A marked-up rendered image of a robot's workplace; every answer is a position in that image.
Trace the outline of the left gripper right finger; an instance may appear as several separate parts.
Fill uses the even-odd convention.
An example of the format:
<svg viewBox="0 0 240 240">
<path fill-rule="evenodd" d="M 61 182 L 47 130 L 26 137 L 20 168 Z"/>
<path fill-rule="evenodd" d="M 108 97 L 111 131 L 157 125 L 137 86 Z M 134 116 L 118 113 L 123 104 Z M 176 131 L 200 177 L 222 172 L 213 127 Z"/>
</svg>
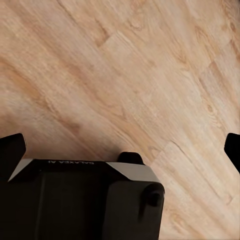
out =
<svg viewBox="0 0 240 240">
<path fill-rule="evenodd" d="M 227 135 L 224 151 L 240 173 L 240 135 L 229 133 Z"/>
</svg>

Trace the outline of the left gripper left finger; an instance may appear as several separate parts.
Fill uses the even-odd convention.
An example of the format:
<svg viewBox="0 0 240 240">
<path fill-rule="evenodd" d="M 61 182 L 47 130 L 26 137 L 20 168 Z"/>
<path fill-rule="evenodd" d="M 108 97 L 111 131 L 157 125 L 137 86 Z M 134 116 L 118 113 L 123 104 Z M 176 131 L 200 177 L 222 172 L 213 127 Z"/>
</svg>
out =
<svg viewBox="0 0 240 240">
<path fill-rule="evenodd" d="M 26 153 L 22 133 L 0 138 L 0 193 Z"/>
</svg>

